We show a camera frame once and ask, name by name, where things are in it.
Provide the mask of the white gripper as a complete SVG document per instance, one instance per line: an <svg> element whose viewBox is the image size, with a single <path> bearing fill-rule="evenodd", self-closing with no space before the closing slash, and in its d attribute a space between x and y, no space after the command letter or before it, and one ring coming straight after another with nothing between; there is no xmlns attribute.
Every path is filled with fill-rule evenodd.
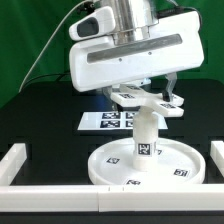
<svg viewBox="0 0 224 224"><path fill-rule="evenodd" d="M69 53L73 86L80 92L103 87L116 111L111 85L166 74L162 95L171 102L176 72L199 67L204 60L199 29L199 15L191 11L160 19L149 28L150 37L144 41L120 46L110 36L80 41Z"/></svg>

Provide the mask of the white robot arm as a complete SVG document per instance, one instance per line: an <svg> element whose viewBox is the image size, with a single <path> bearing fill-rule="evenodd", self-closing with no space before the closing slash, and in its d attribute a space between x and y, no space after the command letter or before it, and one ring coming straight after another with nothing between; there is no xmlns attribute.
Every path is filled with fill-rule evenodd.
<svg viewBox="0 0 224 224"><path fill-rule="evenodd" d="M69 28L72 83L80 92L164 75L173 100L176 73L204 60L196 10L157 13L153 0L93 0L94 12Z"/></svg>

